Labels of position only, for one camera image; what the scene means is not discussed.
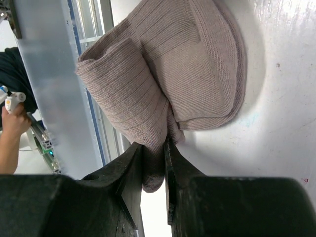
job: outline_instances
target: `human hand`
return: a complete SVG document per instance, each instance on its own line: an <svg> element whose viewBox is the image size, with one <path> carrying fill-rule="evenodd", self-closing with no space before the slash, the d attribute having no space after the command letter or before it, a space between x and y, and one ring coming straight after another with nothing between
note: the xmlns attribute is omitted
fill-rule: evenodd
<svg viewBox="0 0 316 237"><path fill-rule="evenodd" d="M24 106L18 104L14 109L13 113L2 107L2 130L3 133L9 134L12 137L18 137L26 132L31 126L31 120L26 114Z"/></svg>

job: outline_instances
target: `white wall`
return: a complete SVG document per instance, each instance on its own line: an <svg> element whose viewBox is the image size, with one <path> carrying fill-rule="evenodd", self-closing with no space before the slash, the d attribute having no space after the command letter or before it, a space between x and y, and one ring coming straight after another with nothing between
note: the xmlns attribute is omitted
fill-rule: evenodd
<svg viewBox="0 0 316 237"><path fill-rule="evenodd" d="M114 26L124 20L139 2L140 0L111 0Z"/></svg>
<svg viewBox="0 0 316 237"><path fill-rule="evenodd" d="M15 36L7 21L0 24L0 52L6 48L16 47ZM40 119L40 113L35 112L34 117ZM48 174L51 173L43 158L36 151L30 151L30 147L24 147L19 152L19 163L16 174Z"/></svg>
<svg viewBox="0 0 316 237"><path fill-rule="evenodd" d="M140 203L145 237L171 237L168 225L165 183L153 194L142 191Z"/></svg>

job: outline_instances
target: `pink ribbed knit hat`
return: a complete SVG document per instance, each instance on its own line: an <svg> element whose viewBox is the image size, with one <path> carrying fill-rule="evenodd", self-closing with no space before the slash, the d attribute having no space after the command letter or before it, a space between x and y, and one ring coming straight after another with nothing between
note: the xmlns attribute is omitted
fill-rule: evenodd
<svg viewBox="0 0 316 237"><path fill-rule="evenodd" d="M215 0L142 0L79 58L78 75L114 127L145 145L147 192L163 181L163 142L231 120L244 97L246 56Z"/></svg>

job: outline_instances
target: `person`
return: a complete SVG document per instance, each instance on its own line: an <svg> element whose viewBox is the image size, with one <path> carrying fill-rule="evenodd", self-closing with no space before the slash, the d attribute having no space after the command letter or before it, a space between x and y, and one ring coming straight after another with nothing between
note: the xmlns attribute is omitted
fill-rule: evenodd
<svg viewBox="0 0 316 237"><path fill-rule="evenodd" d="M18 164L21 135L31 126L27 112L34 113L37 104L18 48L7 48L0 52L0 86L11 92L23 92L26 100L9 114L2 106L0 137L0 174L13 174Z"/></svg>

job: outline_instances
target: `human arm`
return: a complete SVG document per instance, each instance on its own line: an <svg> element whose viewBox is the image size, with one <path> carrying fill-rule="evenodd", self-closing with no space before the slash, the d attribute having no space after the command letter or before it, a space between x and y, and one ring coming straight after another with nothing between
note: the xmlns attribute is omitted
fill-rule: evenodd
<svg viewBox="0 0 316 237"><path fill-rule="evenodd" d="M21 135L31 126L22 104L12 114L2 108L2 135L0 137L0 174L13 174L17 168Z"/></svg>

